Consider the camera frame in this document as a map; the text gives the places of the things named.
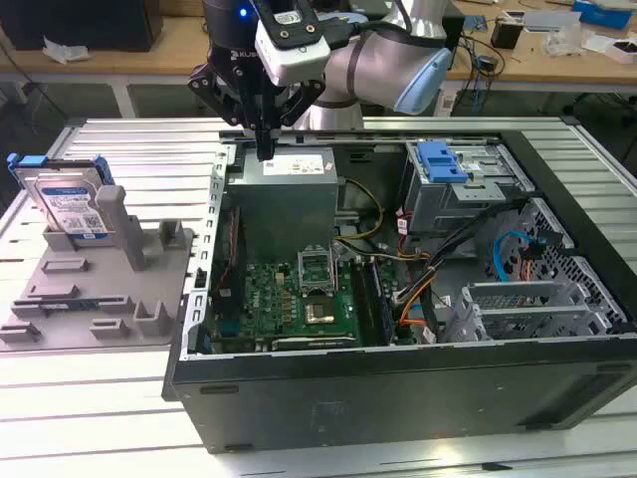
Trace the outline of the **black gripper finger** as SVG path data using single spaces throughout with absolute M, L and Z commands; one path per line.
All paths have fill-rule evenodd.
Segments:
M 240 125 L 254 139 L 257 156 L 267 159 L 267 128 L 262 96 L 245 64 L 239 63 L 216 72 L 211 63 L 197 66 L 187 86 L 200 100 L 229 125 Z
M 291 95 L 289 87 L 266 86 L 266 160 L 274 156 L 275 130 L 292 126 L 324 90 L 323 80 L 301 82 Z

